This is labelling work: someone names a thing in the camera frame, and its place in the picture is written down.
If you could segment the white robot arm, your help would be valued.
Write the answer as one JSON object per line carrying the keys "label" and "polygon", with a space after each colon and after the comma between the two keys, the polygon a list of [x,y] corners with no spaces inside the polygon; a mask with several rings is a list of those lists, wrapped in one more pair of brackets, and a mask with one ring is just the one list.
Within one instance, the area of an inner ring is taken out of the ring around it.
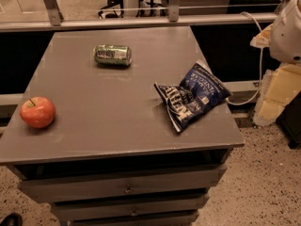
{"label": "white robot arm", "polygon": [[301,0],[290,0],[250,45],[268,47],[270,57],[280,62],[265,72],[253,116],[256,125],[268,126],[301,91]]}

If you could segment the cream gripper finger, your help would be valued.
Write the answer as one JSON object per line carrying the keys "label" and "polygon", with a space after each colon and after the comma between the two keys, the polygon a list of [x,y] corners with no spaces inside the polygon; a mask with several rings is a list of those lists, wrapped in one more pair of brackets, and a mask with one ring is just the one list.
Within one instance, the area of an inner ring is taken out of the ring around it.
{"label": "cream gripper finger", "polygon": [[256,35],[250,42],[250,45],[255,48],[266,48],[270,46],[270,34],[272,26],[269,24],[263,31]]}
{"label": "cream gripper finger", "polygon": [[258,126],[275,122],[285,107],[301,91],[301,65],[281,63],[275,71],[268,70],[255,106],[253,121]]}

